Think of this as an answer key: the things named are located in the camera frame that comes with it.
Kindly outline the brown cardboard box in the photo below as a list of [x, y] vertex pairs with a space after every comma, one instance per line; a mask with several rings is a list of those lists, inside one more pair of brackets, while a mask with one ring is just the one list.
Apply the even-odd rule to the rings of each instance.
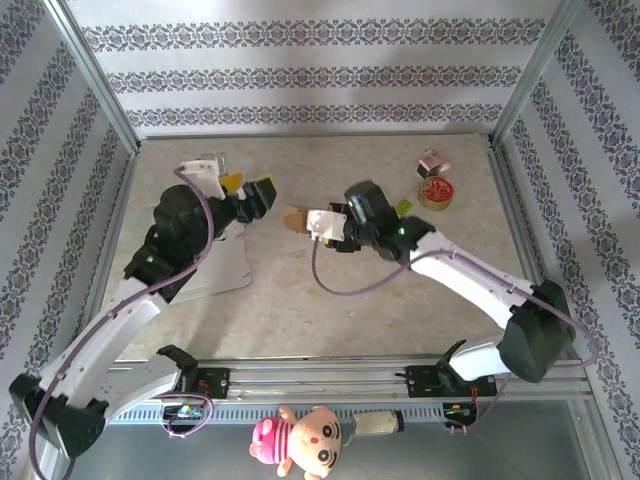
[[316, 207], [288, 205], [283, 210], [282, 223], [288, 230], [296, 234], [309, 236], [311, 230], [308, 225], [308, 215], [314, 210]]

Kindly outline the white and teal paper box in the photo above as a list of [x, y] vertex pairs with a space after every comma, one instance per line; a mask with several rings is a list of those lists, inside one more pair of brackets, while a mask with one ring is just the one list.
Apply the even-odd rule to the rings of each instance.
[[216, 239], [197, 272], [172, 300], [172, 304], [241, 289], [251, 282], [251, 267], [246, 254], [245, 227], [231, 223]]

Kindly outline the small pink box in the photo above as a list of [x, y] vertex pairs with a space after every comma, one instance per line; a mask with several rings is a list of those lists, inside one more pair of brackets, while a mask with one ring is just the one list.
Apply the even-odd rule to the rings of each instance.
[[451, 169], [451, 161], [432, 149], [427, 149], [419, 159], [417, 174], [426, 179], [431, 176], [444, 175]]

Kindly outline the round red tin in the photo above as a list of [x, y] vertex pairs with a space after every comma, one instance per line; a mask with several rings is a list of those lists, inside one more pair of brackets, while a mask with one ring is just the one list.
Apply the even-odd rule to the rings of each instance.
[[418, 190], [419, 203], [429, 210], [445, 210], [452, 202], [455, 195], [453, 184], [444, 177], [427, 177]]

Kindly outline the glass jar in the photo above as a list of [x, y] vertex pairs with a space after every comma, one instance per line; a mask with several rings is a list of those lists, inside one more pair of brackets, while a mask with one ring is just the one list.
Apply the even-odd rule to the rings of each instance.
[[404, 430], [404, 416], [399, 410], [385, 410], [357, 413], [352, 417], [352, 429], [344, 446], [354, 439], [386, 436]]

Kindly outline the small circuit board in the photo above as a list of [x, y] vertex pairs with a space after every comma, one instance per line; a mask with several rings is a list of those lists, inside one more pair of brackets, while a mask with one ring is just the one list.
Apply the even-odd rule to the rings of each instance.
[[203, 404], [165, 404], [162, 418], [169, 420], [201, 420], [206, 413]]
[[475, 403], [444, 403], [443, 410], [447, 419], [460, 423], [473, 421], [477, 416], [477, 405]]

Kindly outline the pink plush doll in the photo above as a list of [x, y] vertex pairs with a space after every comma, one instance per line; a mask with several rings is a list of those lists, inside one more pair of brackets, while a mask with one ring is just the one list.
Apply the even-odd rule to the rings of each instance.
[[249, 454], [263, 464], [276, 465], [281, 478], [297, 465], [305, 480], [323, 480], [336, 466], [341, 448], [342, 428], [333, 411], [314, 406], [297, 418], [292, 409], [281, 406], [277, 415], [254, 426]]

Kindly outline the grey metal sheet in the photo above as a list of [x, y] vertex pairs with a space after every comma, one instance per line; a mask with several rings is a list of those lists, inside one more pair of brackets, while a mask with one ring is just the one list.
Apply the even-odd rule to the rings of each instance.
[[[590, 403], [500, 402], [468, 434], [437, 423], [355, 439], [327, 480], [634, 480], [618, 465]], [[69, 480], [303, 480], [250, 457], [248, 425], [209, 426], [187, 440], [160, 427], [109, 427]]]

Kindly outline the aluminium side rail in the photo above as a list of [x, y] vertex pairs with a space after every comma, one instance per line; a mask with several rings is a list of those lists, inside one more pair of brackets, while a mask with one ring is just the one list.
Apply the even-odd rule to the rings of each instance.
[[540, 285], [547, 275], [546, 265], [541, 257], [526, 205], [519, 197], [517, 180], [510, 174], [508, 160], [491, 142], [487, 145], [487, 155], [524, 278], [532, 284]]
[[101, 310], [138, 161], [139, 153], [132, 154], [122, 172], [121, 183], [111, 205], [111, 215], [102, 237], [100, 255], [91, 278], [91, 287], [86, 295], [85, 306], [78, 325], [73, 331], [71, 342], [75, 341], [94, 315]]

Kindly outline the aluminium front rail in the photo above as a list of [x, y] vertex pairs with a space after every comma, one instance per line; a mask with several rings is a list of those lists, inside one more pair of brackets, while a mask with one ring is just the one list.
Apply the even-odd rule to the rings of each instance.
[[459, 402], [495, 396], [505, 400], [576, 400], [593, 397], [586, 373], [573, 362], [550, 370], [539, 383], [516, 376], [489, 375], [497, 384], [493, 397], [410, 398], [402, 374], [411, 365], [436, 365], [432, 356], [409, 357], [290, 357], [240, 360], [202, 360], [198, 367], [228, 368], [230, 386], [226, 399], [239, 404], [369, 404]]

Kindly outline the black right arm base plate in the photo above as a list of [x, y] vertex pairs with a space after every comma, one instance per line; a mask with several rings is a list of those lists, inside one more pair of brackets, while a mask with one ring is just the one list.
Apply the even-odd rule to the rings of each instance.
[[402, 374], [410, 398], [493, 397], [498, 388], [493, 377], [480, 377], [473, 381], [461, 379], [442, 365], [411, 365]]

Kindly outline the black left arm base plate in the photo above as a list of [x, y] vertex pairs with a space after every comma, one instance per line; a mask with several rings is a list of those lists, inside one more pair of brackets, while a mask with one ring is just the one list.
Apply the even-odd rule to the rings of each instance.
[[228, 368], [197, 367], [181, 375], [176, 390], [222, 400], [227, 398], [229, 386], [230, 370]]

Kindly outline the aluminium frame post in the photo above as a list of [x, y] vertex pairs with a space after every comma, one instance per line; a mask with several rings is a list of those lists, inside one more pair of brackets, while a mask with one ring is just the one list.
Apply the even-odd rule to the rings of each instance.
[[127, 151], [138, 154], [141, 141], [66, 0], [41, 0], [41, 3], [52, 17], [85, 81], [96, 95]]
[[549, 19], [516, 86], [489, 135], [493, 149], [509, 134], [558, 44], [579, 12], [583, 0], [560, 0]]

